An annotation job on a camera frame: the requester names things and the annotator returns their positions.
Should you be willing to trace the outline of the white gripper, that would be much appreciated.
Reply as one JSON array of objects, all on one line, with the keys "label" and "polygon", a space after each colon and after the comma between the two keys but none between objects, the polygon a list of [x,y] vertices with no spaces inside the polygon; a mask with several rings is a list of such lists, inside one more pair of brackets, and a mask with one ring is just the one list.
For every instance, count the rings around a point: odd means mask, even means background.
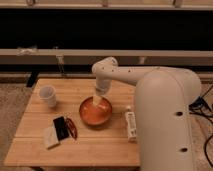
[{"label": "white gripper", "polygon": [[106,94],[110,89],[110,85],[111,85],[110,80],[101,79],[101,78],[96,79],[95,91],[96,91],[97,95],[93,95],[93,105],[94,106],[97,106],[101,102],[102,97],[99,95]]}]

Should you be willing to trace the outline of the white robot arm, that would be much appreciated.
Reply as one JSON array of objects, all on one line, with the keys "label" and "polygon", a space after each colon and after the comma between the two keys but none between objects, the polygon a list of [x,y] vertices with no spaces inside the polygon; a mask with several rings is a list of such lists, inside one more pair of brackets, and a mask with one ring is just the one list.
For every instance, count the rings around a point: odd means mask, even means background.
[{"label": "white robot arm", "polygon": [[197,171],[189,106],[201,94],[201,81],[189,69],[120,67],[113,57],[92,66],[95,92],[108,92],[113,80],[133,85],[141,171]]}]

